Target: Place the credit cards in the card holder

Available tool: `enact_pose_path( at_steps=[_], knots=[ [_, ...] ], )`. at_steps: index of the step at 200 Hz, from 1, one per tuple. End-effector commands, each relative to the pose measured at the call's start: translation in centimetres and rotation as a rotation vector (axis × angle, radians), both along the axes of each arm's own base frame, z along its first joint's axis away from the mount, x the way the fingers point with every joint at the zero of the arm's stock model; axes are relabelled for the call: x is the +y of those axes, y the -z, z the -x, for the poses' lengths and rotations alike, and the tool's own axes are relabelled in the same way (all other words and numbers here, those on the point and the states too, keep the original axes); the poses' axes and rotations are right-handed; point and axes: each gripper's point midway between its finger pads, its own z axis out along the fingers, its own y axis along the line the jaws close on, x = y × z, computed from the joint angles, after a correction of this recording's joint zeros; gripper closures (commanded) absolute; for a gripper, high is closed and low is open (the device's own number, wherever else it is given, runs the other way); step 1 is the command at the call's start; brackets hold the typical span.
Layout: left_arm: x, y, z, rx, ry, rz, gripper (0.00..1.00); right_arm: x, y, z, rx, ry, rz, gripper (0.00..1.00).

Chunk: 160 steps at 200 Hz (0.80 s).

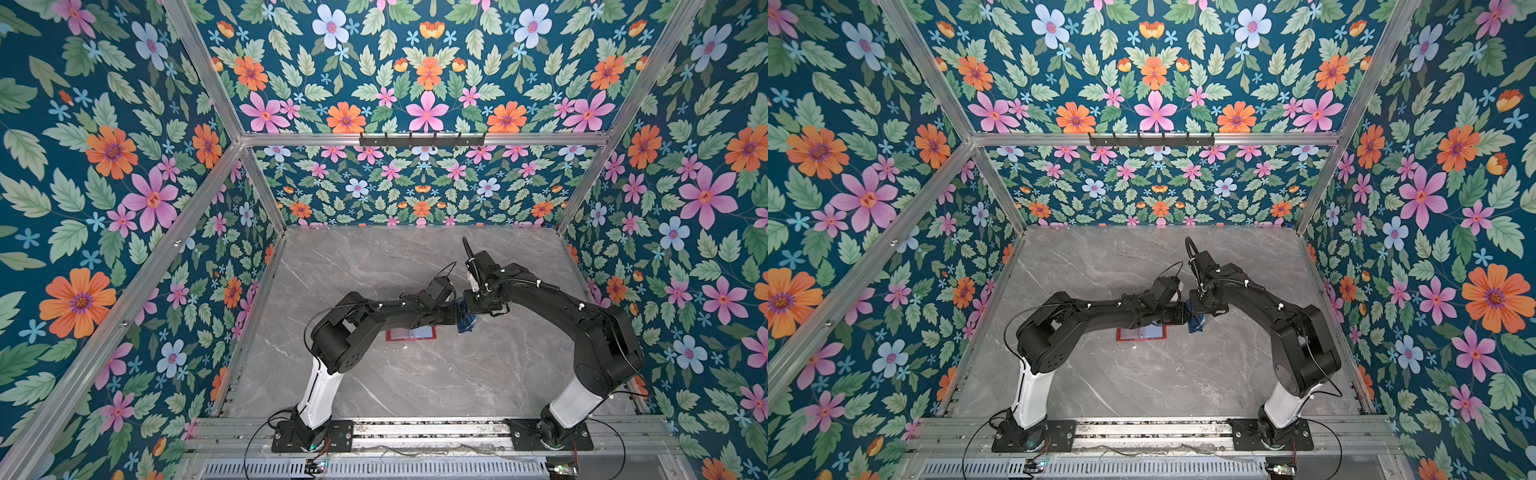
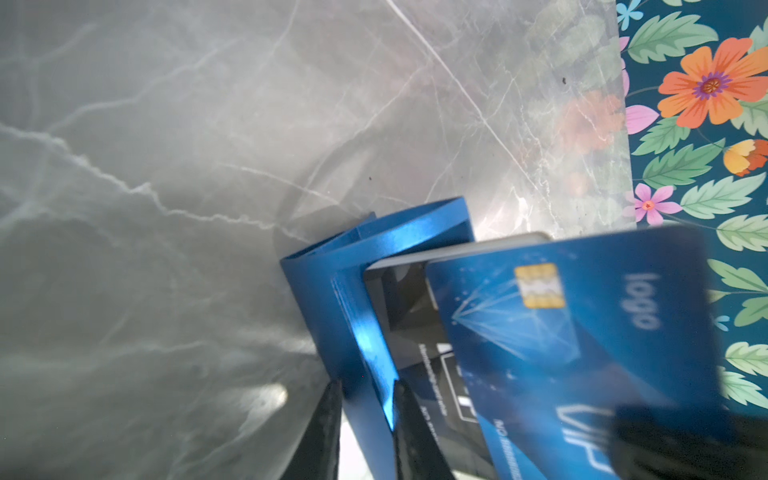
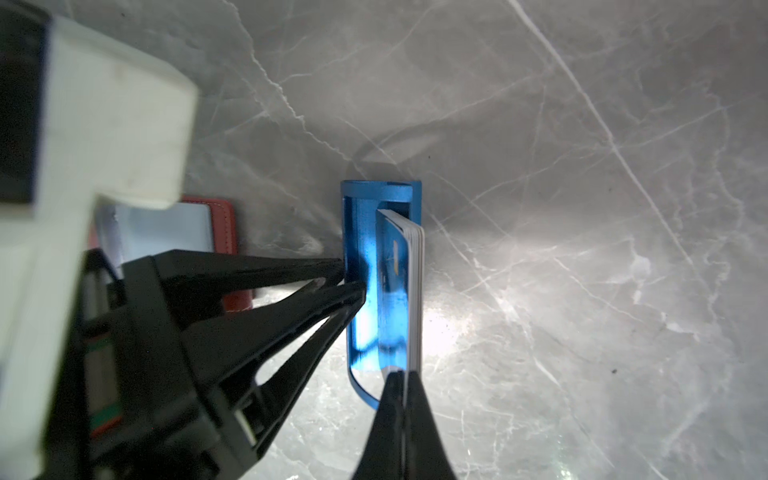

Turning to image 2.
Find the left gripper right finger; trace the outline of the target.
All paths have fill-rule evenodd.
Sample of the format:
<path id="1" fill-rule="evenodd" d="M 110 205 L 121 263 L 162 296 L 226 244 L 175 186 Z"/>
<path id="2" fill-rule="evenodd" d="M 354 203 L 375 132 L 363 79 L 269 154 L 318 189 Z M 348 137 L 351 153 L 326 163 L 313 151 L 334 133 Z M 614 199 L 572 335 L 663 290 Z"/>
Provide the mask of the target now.
<path id="1" fill-rule="evenodd" d="M 393 386 L 395 471 L 399 480 L 455 480 L 412 390 Z"/>

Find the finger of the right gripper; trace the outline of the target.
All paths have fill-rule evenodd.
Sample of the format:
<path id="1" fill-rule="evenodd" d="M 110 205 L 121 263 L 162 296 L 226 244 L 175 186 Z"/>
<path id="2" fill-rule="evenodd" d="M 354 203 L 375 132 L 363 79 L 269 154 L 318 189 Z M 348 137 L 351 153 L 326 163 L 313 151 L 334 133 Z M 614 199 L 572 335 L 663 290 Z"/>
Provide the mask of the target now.
<path id="1" fill-rule="evenodd" d="M 620 406 L 608 458 L 620 479 L 765 479 L 767 420 L 725 409 Z"/>

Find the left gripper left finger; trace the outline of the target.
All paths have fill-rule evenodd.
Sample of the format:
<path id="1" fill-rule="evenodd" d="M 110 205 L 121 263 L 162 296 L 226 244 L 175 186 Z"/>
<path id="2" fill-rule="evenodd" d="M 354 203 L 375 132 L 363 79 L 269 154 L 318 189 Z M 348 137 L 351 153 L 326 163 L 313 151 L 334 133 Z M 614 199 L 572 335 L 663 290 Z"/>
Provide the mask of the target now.
<path id="1" fill-rule="evenodd" d="M 281 480 L 337 480 L 342 385 L 326 386 Z"/>

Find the blue VIP card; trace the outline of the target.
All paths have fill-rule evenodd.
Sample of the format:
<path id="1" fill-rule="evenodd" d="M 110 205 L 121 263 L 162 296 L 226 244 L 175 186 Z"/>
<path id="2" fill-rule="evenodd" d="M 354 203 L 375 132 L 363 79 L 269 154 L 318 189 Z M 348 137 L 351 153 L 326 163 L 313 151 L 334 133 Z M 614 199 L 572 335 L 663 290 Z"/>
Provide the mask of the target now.
<path id="1" fill-rule="evenodd" d="M 613 478 L 618 415 L 730 435 L 695 229 L 497 249 L 426 276 L 500 478 Z"/>

